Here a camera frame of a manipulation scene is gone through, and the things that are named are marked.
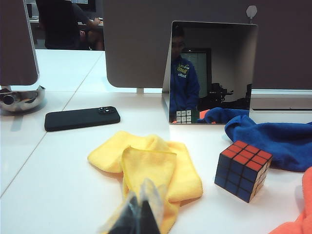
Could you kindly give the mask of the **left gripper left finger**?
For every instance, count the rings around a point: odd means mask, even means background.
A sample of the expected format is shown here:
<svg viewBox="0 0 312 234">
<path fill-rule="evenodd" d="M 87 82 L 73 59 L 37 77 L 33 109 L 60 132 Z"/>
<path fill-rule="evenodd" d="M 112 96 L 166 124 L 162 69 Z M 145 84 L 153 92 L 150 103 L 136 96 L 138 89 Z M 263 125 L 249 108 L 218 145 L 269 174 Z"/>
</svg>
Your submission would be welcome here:
<svg viewBox="0 0 312 234">
<path fill-rule="evenodd" d="M 136 234 L 139 204 L 134 192 L 129 192 L 112 216 L 100 227 L 100 234 Z"/>
</svg>

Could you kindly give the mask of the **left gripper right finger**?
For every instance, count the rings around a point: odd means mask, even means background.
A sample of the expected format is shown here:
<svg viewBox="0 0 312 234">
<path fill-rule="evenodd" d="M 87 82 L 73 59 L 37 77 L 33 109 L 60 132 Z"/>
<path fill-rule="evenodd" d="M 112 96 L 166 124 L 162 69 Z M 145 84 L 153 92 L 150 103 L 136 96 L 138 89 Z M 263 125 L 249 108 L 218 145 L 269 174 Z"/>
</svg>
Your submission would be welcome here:
<svg viewBox="0 0 312 234">
<path fill-rule="evenodd" d="M 159 234 L 164 218 L 164 200 L 166 186 L 156 186 L 154 182 L 144 179 L 139 192 L 140 198 L 140 234 Z"/>
</svg>

